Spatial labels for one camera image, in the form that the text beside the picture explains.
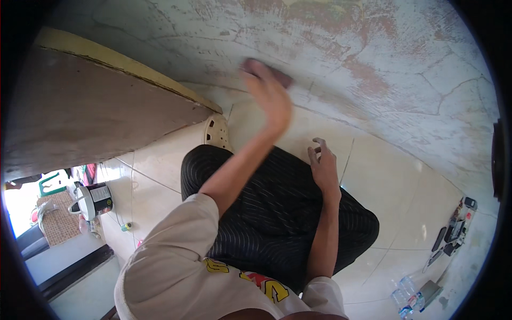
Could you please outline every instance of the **hand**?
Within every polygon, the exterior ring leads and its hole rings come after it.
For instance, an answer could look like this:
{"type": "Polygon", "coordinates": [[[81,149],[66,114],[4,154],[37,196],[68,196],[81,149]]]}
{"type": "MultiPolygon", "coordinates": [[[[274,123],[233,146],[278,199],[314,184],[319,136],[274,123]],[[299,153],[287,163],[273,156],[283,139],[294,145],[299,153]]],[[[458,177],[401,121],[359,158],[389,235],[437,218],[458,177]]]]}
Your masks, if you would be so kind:
{"type": "Polygon", "coordinates": [[[315,183],[324,195],[324,201],[332,200],[339,202],[342,193],[339,190],[338,172],[336,169],[336,156],[327,148],[324,139],[314,138],[314,142],[320,144],[319,147],[313,149],[308,147],[308,156],[311,160],[311,172],[315,183]]]}
{"type": "Polygon", "coordinates": [[[290,96],[266,65],[257,60],[251,60],[250,63],[252,64],[251,69],[259,78],[242,71],[245,85],[265,112],[268,128],[281,135],[290,125],[290,96]]]}

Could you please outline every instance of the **bucket handle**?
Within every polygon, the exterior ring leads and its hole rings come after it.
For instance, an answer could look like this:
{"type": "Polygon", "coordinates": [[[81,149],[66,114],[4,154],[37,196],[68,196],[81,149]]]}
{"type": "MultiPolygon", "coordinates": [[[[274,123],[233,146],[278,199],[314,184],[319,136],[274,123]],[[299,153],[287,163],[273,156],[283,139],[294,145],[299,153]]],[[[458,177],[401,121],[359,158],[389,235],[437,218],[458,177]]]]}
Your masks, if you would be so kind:
{"type": "Polygon", "coordinates": [[[78,203],[78,201],[82,200],[83,198],[85,198],[86,196],[81,196],[80,198],[76,199],[75,202],[73,202],[69,207],[68,207],[68,211],[70,214],[72,215],[77,215],[77,214],[80,214],[82,213],[81,210],[79,211],[71,211],[71,207],[75,205],[75,203],[78,203]]]}

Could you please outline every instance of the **paint bucket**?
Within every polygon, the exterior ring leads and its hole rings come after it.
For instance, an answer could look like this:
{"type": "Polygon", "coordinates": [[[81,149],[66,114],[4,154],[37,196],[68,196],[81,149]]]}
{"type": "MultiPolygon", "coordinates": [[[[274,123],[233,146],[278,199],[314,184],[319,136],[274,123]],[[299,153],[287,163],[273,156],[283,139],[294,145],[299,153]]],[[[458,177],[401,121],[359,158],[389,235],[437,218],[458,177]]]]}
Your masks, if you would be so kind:
{"type": "Polygon", "coordinates": [[[76,190],[76,195],[78,198],[68,207],[68,211],[75,215],[82,214],[88,221],[111,211],[114,207],[109,187],[104,182],[80,186],[76,190]],[[79,211],[73,211],[75,203],[78,203],[79,211]]]}

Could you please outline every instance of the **plastic bottle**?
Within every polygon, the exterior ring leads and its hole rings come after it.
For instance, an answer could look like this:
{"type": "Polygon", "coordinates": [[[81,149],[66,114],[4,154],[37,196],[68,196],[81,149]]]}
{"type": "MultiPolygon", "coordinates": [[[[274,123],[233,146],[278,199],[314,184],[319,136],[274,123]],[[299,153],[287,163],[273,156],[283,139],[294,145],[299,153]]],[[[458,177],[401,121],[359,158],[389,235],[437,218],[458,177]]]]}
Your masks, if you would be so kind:
{"type": "Polygon", "coordinates": [[[413,310],[417,310],[419,312],[423,311],[423,307],[425,306],[425,298],[421,292],[416,289],[416,286],[410,277],[403,277],[402,280],[400,280],[398,287],[402,289],[406,294],[408,305],[410,305],[413,310]]]}
{"type": "Polygon", "coordinates": [[[396,289],[391,293],[391,300],[395,303],[401,320],[412,320],[413,309],[408,304],[408,296],[402,289],[396,289]]]}
{"type": "Polygon", "coordinates": [[[80,229],[80,232],[82,234],[86,234],[86,233],[90,232],[89,229],[87,228],[87,221],[82,215],[80,215],[80,218],[79,218],[78,229],[80,229]]]}

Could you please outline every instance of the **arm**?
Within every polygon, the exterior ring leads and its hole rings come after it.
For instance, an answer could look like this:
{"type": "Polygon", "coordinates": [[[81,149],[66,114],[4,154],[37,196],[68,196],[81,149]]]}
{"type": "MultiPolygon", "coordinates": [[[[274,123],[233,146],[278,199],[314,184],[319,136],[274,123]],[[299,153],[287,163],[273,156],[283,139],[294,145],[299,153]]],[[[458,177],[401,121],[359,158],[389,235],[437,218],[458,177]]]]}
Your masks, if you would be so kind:
{"type": "Polygon", "coordinates": [[[338,255],[338,215],[342,198],[336,171],[336,156],[327,148],[324,139],[314,138],[320,147],[308,148],[311,171],[315,183],[322,191],[324,204],[315,238],[309,252],[306,282],[318,276],[332,277],[338,255]]]}
{"type": "Polygon", "coordinates": [[[199,193],[208,195],[215,201],[220,217],[237,199],[249,178],[290,123],[291,101],[286,90],[264,64],[255,60],[251,63],[259,78],[245,72],[242,75],[249,92],[265,112],[266,124],[199,189],[199,193]]]}

